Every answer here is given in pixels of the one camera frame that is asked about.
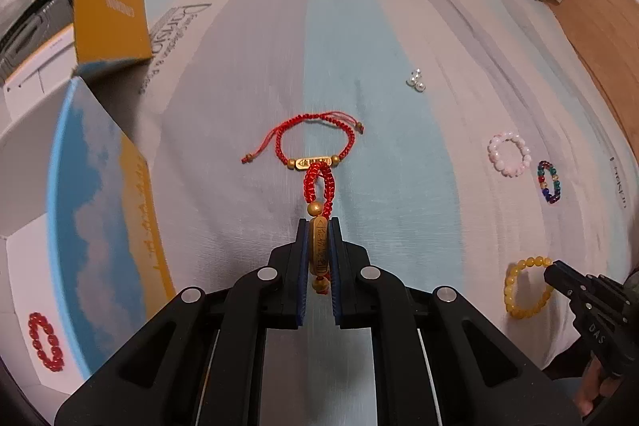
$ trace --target human hand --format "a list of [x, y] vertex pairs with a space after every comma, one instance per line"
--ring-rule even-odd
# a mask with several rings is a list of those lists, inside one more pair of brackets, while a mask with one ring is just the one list
[[581, 386], [574, 395], [576, 404], [582, 417], [585, 417], [593, 409], [593, 401], [598, 396], [610, 397], [618, 389], [621, 379], [605, 378], [601, 362], [592, 358], [581, 378]]

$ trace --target gold bead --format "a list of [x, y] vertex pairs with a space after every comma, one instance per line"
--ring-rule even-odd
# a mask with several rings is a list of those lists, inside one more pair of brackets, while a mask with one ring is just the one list
[[324, 276], [313, 278], [311, 282], [311, 286], [315, 290], [315, 292], [326, 292], [328, 291], [329, 285], [330, 282]]
[[317, 217], [324, 211], [324, 204], [318, 201], [313, 201], [309, 204], [307, 211], [311, 217]]

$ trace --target triangular cutout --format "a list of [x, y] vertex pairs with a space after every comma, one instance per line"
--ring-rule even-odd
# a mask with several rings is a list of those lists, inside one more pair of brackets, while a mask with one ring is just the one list
[[151, 388], [175, 327], [176, 324], [172, 321], [164, 324], [146, 345], [142, 345], [129, 361], [122, 365], [119, 376], [143, 388]]
[[488, 388], [517, 377], [517, 367], [513, 362], [472, 321], [465, 320], [462, 327]]

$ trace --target yellow bead bracelet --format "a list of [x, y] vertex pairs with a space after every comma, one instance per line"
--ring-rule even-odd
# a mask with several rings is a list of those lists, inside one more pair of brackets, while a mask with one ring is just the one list
[[539, 301], [534, 305], [534, 307], [530, 309], [522, 309], [521, 307], [517, 307], [514, 302], [514, 298], [512, 297], [512, 291], [514, 290], [515, 281], [517, 281], [517, 276], [527, 267], [548, 267], [553, 263], [548, 257], [528, 257], [526, 260], [520, 260], [517, 262], [516, 266], [510, 268], [508, 272], [508, 276], [506, 277], [506, 282], [504, 284], [504, 304], [506, 304], [506, 312], [510, 314], [513, 318], [520, 320], [522, 318], [531, 318], [535, 316], [539, 311], [544, 308], [546, 302], [550, 299], [550, 295], [555, 290], [554, 287], [548, 285], [546, 289], [541, 295]]

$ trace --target bed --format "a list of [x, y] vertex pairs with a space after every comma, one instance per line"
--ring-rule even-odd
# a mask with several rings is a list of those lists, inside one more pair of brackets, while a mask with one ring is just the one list
[[[155, 58], [95, 91], [146, 156], [176, 289], [229, 287], [290, 242], [306, 216], [302, 174], [267, 149], [267, 130], [302, 112], [365, 125], [335, 169], [345, 240], [407, 286], [462, 292], [537, 365], [577, 337], [567, 300], [508, 317], [504, 277], [549, 256], [624, 279], [636, 263], [637, 162], [551, 10], [534, 0], [146, 0]], [[426, 90], [407, 86], [420, 68]], [[487, 145], [519, 133], [532, 165], [501, 176]], [[288, 156], [333, 154], [341, 132], [287, 132]], [[546, 203], [536, 164], [553, 163]], [[520, 280], [535, 301], [541, 273]], [[262, 424], [375, 423], [366, 331], [333, 326], [309, 292], [306, 324], [269, 332]]]

